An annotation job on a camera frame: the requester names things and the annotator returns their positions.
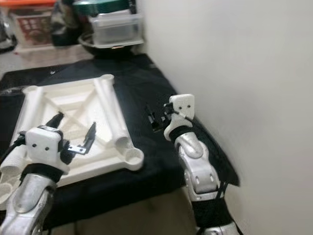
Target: green lid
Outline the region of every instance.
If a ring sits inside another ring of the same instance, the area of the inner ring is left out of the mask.
[[[80,0],[73,5],[77,14],[83,16],[96,16],[129,8],[128,0]]]

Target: black cloth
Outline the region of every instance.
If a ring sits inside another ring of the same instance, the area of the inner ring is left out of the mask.
[[[163,133],[153,133],[144,112],[146,103],[161,116],[161,107],[175,90],[147,56],[135,56],[129,61],[89,60],[62,67],[24,70],[7,73],[0,90],[15,86],[49,85],[106,73],[115,76],[115,92],[134,146],[144,152],[144,165],[139,171],[121,169],[58,188],[54,205],[45,227],[52,228],[79,219],[107,212],[149,197],[171,192],[184,185],[183,170],[171,142]],[[23,95],[0,95],[1,151],[10,142],[22,107]]]

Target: orange lid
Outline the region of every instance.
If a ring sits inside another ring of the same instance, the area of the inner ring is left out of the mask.
[[[0,6],[54,4],[56,0],[0,0]]]

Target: white 3d printed part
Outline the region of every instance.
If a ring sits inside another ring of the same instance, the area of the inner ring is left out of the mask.
[[[89,127],[96,122],[96,138],[90,152],[75,156],[69,164],[69,174],[62,176],[58,186],[121,168],[138,170],[142,167],[144,154],[132,143],[112,86],[113,81],[114,76],[106,74],[94,79],[24,89],[26,97],[12,143],[20,131],[44,125],[58,112],[64,114],[58,128],[72,145],[82,144]],[[0,210],[3,210],[9,185],[13,192],[17,176],[30,162],[22,145],[12,151],[0,166],[0,187],[6,189],[3,190],[5,195],[0,192]]]

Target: clear plastic box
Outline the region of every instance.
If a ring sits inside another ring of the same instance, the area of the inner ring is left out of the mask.
[[[0,7],[3,14],[8,19],[10,29],[14,32],[18,43],[24,48],[45,47],[52,45],[50,35],[50,18],[53,9],[50,4],[30,4],[22,5],[24,0],[15,0],[16,5],[6,5],[8,0],[0,0]]]
[[[93,43],[122,45],[124,42],[142,40],[142,15],[125,12],[99,14],[89,18],[93,28]]]

